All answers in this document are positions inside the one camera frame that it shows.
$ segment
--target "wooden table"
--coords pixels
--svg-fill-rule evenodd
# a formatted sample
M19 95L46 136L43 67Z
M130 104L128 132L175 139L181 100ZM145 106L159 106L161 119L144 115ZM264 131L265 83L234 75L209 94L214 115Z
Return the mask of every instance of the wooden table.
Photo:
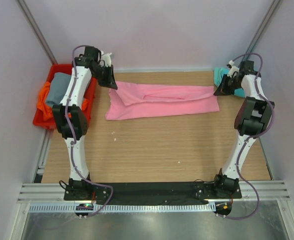
M140 84L213 84L211 71L119 73L115 78ZM91 179L101 183L213 180L234 143L234 119L243 98L220 96L218 102L220 112L106 121L108 89L97 87L85 139ZM67 148L55 131L42 183L68 181L69 174ZM270 180L259 141L252 146L242 174L248 180Z

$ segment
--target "pink cloth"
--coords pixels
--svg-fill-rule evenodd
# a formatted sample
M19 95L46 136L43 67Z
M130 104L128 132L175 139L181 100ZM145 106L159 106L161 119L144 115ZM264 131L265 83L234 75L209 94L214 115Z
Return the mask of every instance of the pink cloth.
M117 82L110 89L106 120L176 116L218 112L213 86L170 86Z

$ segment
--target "red plastic bin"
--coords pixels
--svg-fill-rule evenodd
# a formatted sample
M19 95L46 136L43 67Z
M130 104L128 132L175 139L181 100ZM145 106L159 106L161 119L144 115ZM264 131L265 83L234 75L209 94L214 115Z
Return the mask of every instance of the red plastic bin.
M54 64L54 65L52 65L52 67L50 69L47 81L51 82L53 80L55 73L64 73L64 74L71 75L71 70L72 70L71 64ZM93 99L94 99L96 84L97 84L97 80L95 78L92 78L90 81L90 84L85 92L85 95L84 95L84 98L88 99L88 101L89 101L87 109L85 111L83 111L83 113L85 114L85 116L87 118L88 124L91 119L90 113L91 113L91 107L92 107L92 103L93 103ZM32 123L35 126L39 126L44 129L56 129L57 128L56 123L53 118L49 119L47 121L43 120L42 111L40 111L39 109L37 109Z

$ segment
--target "gray cloth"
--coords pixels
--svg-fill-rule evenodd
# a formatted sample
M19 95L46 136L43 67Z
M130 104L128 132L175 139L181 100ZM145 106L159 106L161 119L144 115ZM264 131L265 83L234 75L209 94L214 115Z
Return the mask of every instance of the gray cloth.
M66 94L71 75L56 72L50 84L50 90L47 95L45 103L52 108L53 105L59 105Z

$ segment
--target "gray wall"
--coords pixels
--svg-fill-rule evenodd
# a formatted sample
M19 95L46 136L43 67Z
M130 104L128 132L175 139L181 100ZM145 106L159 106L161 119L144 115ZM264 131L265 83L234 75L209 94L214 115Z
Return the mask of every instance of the gray wall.
M274 177L285 181L294 201L294 0L282 3L255 52L264 58L264 92L276 103L262 143Z
M59 63L77 45L116 70L213 69L243 53L271 0L26 0Z
M50 62L13 0L0 0L0 240L8 240L21 184L44 131L32 125Z

